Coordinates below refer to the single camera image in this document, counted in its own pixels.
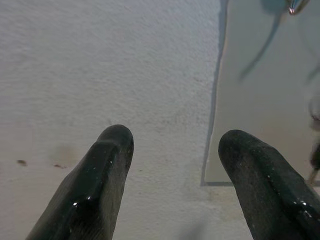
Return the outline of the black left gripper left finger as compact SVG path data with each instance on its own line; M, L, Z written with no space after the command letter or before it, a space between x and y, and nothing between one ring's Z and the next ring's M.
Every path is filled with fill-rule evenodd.
M62 180L28 240L111 240L134 153L124 125L107 127Z

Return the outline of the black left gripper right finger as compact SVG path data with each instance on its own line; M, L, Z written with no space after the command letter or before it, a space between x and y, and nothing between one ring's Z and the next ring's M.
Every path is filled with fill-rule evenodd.
M253 239L320 238L320 196L276 148L234 129L221 137L218 155Z

